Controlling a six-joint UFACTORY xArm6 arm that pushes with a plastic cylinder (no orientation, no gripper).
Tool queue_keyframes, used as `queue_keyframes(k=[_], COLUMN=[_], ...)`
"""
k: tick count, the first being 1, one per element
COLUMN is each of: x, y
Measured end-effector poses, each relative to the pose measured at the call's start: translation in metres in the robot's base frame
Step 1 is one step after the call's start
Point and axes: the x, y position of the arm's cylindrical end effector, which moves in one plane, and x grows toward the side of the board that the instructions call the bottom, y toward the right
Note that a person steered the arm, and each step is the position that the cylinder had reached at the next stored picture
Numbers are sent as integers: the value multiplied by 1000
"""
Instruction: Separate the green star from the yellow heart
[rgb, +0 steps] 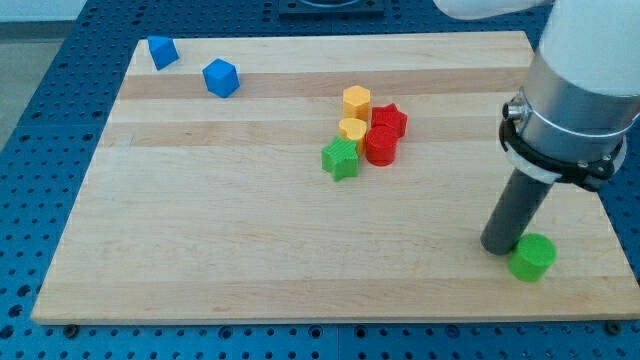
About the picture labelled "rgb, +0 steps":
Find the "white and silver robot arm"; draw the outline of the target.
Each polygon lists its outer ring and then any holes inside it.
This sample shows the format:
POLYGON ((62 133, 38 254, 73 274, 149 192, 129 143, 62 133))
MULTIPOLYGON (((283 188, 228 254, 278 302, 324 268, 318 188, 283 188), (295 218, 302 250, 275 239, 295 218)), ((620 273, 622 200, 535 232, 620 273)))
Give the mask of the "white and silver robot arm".
POLYGON ((502 109, 514 170, 480 241, 507 254, 551 187, 598 191, 639 121, 639 1, 555 0, 526 79, 502 109))

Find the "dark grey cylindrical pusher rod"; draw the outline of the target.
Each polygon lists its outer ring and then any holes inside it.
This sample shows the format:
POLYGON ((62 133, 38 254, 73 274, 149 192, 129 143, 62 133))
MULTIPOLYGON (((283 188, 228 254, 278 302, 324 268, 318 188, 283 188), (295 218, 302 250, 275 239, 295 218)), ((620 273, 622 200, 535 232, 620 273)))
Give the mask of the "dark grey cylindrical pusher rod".
POLYGON ((510 253, 551 188, 514 169, 482 231, 484 249, 494 255, 510 253))

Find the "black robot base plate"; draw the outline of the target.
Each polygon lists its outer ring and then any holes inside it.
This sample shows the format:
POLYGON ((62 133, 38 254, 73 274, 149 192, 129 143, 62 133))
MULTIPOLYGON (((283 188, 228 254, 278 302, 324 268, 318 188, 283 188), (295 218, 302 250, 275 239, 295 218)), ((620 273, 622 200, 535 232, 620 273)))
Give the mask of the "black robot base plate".
POLYGON ((277 0, 280 17, 319 15, 379 15, 383 14, 386 0, 277 0))

